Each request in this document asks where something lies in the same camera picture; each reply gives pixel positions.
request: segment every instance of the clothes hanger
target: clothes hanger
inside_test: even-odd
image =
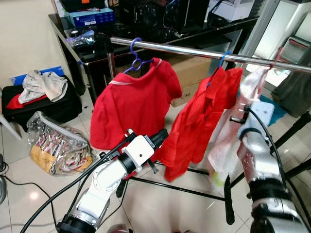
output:
[[[224,59],[227,55],[232,54],[232,52],[230,50],[228,50],[227,52],[224,53],[224,55],[221,57],[219,64],[218,64],[218,68],[220,68],[223,65]]]
[[[130,68],[128,68],[125,72],[123,72],[124,74],[126,74],[127,72],[133,70],[133,71],[138,71],[140,70],[141,66],[143,64],[146,64],[146,63],[150,63],[150,62],[153,62],[153,60],[149,60],[149,61],[142,61],[140,58],[138,58],[138,54],[136,52],[134,52],[133,50],[133,46],[134,46],[134,43],[137,42],[137,41],[141,41],[142,39],[140,37],[137,37],[135,38],[132,43],[131,43],[131,46],[130,46],[130,51],[131,53],[135,56],[135,60],[133,61],[132,63],[132,66]],[[135,63],[138,63],[139,66],[137,68],[135,68]]]
[[[218,64],[218,67],[215,69],[214,73],[212,74],[212,76],[214,76],[216,74],[216,72],[220,69],[220,67],[222,67],[223,65],[223,62],[224,62],[224,59],[227,55],[229,54],[232,54],[232,51],[228,50],[227,52],[224,53],[224,55],[221,57],[220,61],[219,61],[219,64]]]

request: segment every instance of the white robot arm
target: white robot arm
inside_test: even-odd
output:
[[[148,162],[152,169],[156,168],[150,161],[155,150],[168,137],[165,129],[151,136],[136,136],[128,130],[134,139],[122,148],[122,154],[116,160],[98,166],[87,189],[62,222],[57,225],[60,233],[94,233],[109,207],[110,196],[117,189],[121,179],[133,171],[141,171],[141,166]]]

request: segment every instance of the wall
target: wall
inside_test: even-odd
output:
[[[279,47],[284,45],[288,37],[296,30],[301,18],[310,11],[311,2],[297,5],[282,0],[258,44],[255,55],[265,59],[274,59]]]
[[[51,13],[51,0],[0,0],[0,87],[31,69],[62,66],[69,75]]]

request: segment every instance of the blue cloth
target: blue cloth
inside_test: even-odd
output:
[[[277,103],[275,103],[274,101],[270,100],[269,98],[267,98],[263,95],[261,95],[260,101],[266,102],[266,103],[271,103],[274,105],[274,111],[273,111],[269,126],[276,123],[277,120],[282,118],[287,113],[283,108],[281,108],[280,105],[278,105]]]

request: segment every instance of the plastic bag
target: plastic bag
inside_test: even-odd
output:
[[[242,172],[242,163],[240,162],[237,151],[240,145],[237,132],[241,124],[230,121],[230,117],[243,118],[244,112],[239,109],[244,104],[251,104],[259,98],[265,76],[265,68],[260,67],[254,73],[249,74],[240,84],[240,95],[235,106],[226,110],[221,116],[213,132],[213,147],[207,156],[207,167],[210,172],[210,181],[216,189],[223,190],[227,176],[233,181]]]
[[[27,122],[30,156],[51,175],[82,172],[93,162],[88,141],[70,127],[61,127],[40,111]]]
[[[88,31],[78,37],[69,37],[66,41],[74,49],[95,44],[94,31]]]

